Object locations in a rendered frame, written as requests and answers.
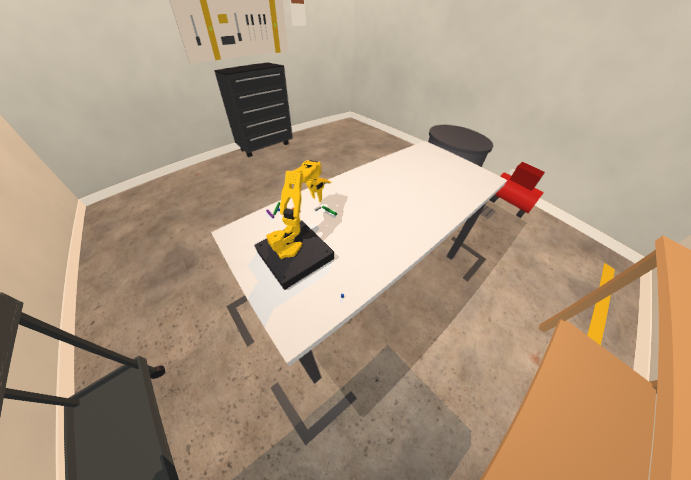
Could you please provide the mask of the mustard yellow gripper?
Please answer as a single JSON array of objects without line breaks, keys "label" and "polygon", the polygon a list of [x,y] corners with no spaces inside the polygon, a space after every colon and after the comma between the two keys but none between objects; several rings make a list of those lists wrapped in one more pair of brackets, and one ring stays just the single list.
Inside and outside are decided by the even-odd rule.
[{"label": "mustard yellow gripper", "polygon": [[[325,183],[324,183],[324,182],[325,182]],[[326,182],[327,182],[328,184],[332,183],[332,182],[330,182],[330,181],[328,181],[328,180],[326,180],[326,179],[319,178],[319,177],[318,177],[316,180],[309,180],[309,181],[306,182],[306,185],[308,186],[308,188],[309,188],[309,190],[310,190],[310,193],[311,193],[311,195],[312,195],[312,197],[313,197],[314,199],[315,199],[315,193],[314,193],[314,192],[317,193],[319,202],[322,201],[322,198],[323,198],[323,197],[322,197],[322,190],[324,189],[324,184],[326,184]],[[310,184],[311,184],[311,185],[310,185]],[[311,187],[313,188],[313,190],[312,190]],[[313,192],[313,191],[314,191],[314,192]]]}]

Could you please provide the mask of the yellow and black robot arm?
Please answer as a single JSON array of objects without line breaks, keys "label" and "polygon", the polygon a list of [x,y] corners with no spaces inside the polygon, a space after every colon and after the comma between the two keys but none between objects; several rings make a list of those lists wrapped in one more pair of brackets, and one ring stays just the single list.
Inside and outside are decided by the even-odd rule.
[{"label": "yellow and black robot arm", "polygon": [[[312,178],[311,173],[313,175]],[[293,172],[286,171],[285,185],[280,203],[280,214],[284,215],[282,221],[287,227],[284,231],[278,230],[268,234],[281,260],[285,257],[294,257],[302,247],[301,242],[293,242],[294,238],[300,233],[301,186],[302,183],[306,183],[310,178],[310,180],[316,180],[320,174],[321,163],[312,160],[303,162],[302,166]],[[295,184],[294,189],[292,189],[292,184]],[[294,209],[287,208],[290,198],[293,200]],[[287,242],[290,244],[287,245]]]}]

